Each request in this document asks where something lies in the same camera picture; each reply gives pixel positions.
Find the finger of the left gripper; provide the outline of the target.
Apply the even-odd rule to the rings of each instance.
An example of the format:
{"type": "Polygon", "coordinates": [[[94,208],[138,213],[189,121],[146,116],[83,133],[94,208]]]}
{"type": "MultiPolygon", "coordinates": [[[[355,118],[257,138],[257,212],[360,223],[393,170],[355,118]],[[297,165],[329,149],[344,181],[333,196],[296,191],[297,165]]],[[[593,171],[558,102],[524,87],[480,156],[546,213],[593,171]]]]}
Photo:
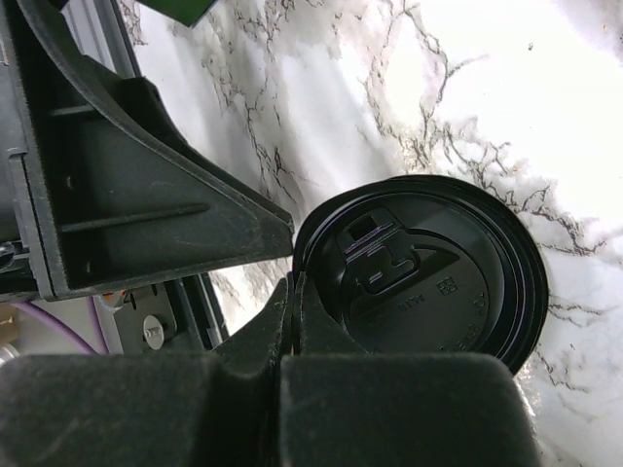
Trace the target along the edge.
{"type": "Polygon", "coordinates": [[[9,296],[67,300],[286,257],[291,216],[205,159],[157,89],[9,5],[9,296]]]}

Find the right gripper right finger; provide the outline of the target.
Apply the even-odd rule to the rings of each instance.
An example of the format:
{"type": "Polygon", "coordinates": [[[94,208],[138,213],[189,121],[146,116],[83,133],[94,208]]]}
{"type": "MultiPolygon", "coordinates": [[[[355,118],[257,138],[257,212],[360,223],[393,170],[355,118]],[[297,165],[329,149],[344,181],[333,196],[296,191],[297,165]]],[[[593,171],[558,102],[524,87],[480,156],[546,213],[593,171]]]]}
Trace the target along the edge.
{"type": "Polygon", "coordinates": [[[478,353],[369,354],[296,282],[297,345],[280,362],[283,466],[536,466],[508,369],[478,353]]]}

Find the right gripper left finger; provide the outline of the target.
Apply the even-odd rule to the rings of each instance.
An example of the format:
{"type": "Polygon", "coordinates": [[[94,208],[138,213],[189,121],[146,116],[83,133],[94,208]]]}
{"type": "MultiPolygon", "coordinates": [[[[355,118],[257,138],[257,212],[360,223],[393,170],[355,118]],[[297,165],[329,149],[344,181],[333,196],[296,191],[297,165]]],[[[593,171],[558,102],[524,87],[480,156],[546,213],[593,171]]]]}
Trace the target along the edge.
{"type": "Polygon", "coordinates": [[[211,351],[31,355],[1,370],[5,466],[275,466],[294,285],[211,351]]]}

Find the single black plastic lid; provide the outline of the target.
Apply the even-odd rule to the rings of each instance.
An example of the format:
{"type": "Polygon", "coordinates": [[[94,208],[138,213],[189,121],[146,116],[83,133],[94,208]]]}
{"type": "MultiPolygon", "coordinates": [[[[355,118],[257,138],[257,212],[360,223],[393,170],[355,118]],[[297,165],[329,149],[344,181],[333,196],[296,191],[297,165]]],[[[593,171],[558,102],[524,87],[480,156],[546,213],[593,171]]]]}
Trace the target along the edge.
{"type": "Polygon", "coordinates": [[[370,353],[504,353],[512,272],[462,202],[398,187],[333,198],[303,224],[293,269],[370,353]]]}

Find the black plastic lid stack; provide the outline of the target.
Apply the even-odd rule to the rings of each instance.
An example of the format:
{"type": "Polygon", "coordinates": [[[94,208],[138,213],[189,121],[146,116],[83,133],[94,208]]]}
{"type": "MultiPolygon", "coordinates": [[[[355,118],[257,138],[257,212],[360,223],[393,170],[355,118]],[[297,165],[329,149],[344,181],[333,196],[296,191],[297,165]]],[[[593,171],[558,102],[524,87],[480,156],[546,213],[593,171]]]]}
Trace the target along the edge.
{"type": "Polygon", "coordinates": [[[494,259],[499,271],[487,281],[491,298],[490,329],[475,351],[488,353],[517,374],[534,351],[549,305],[546,268],[528,229],[502,201],[467,182],[440,175],[403,175],[389,181],[448,201],[474,219],[479,236],[495,253],[479,254],[483,266],[494,259]]]}

